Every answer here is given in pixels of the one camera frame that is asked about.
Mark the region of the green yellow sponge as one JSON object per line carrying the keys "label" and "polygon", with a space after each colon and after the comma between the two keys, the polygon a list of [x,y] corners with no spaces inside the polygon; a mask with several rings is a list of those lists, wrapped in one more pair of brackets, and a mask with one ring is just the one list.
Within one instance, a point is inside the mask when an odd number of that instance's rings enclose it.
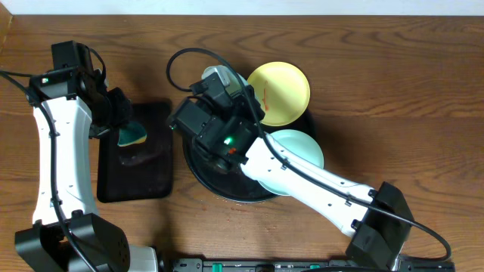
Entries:
{"label": "green yellow sponge", "polygon": [[133,144],[144,143],[147,139],[147,132],[142,124],[131,121],[119,129],[117,145],[127,147]]}

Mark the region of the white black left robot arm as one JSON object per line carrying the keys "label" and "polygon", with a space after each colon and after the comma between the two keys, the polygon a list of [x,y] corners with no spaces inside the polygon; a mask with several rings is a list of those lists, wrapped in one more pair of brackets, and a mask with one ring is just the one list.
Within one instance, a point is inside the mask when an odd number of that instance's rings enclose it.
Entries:
{"label": "white black left robot arm", "polygon": [[16,232],[17,254],[34,271],[157,271],[154,248],[131,246],[98,214],[89,140],[126,122],[105,70],[65,66],[29,76],[20,90],[39,133],[39,192],[33,225]]}

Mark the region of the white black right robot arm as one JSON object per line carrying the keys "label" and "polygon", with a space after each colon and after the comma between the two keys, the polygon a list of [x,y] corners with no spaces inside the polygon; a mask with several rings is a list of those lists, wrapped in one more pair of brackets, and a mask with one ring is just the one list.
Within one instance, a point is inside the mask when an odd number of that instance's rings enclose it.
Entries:
{"label": "white black right robot arm", "polygon": [[363,267],[393,270],[410,232],[397,215],[412,216],[397,187],[382,183],[378,190],[332,174],[260,134],[250,111],[232,107],[213,112],[184,99],[169,116],[203,157],[221,160],[222,169],[240,168],[248,178],[304,203],[334,224],[351,242],[346,255]]}

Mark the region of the mint green plate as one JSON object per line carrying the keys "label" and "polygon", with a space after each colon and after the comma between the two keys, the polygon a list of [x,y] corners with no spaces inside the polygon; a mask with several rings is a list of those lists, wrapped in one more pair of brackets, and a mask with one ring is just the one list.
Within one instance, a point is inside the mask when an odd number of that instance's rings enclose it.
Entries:
{"label": "mint green plate", "polygon": [[272,193],[307,199],[322,191],[306,179],[320,179],[324,169],[322,150],[301,131],[287,129],[257,138],[247,156],[244,174]]}
{"label": "mint green plate", "polygon": [[254,90],[250,87],[249,83],[243,76],[241,76],[240,74],[237,74],[237,76],[235,76],[226,66],[218,65],[218,66],[207,67],[203,71],[201,79],[205,79],[207,76],[209,76],[212,73],[219,74],[220,79],[222,80],[222,83],[225,86],[225,90],[228,92],[231,99],[233,100],[233,106],[223,111],[228,111],[231,108],[236,107],[237,103],[243,104],[244,102],[247,101],[246,97],[242,93],[242,86],[248,87],[247,92],[251,96],[251,101],[253,102],[253,105],[255,107],[260,107],[260,103],[258,102],[258,98]]}

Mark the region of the yellow plate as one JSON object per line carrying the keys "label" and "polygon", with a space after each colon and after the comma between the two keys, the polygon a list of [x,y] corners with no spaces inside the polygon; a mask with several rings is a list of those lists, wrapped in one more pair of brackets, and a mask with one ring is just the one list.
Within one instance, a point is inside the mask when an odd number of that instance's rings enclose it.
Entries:
{"label": "yellow plate", "polygon": [[291,63],[265,63],[256,68],[247,81],[253,86],[265,113],[263,125],[289,125],[301,117],[309,105],[309,80]]}

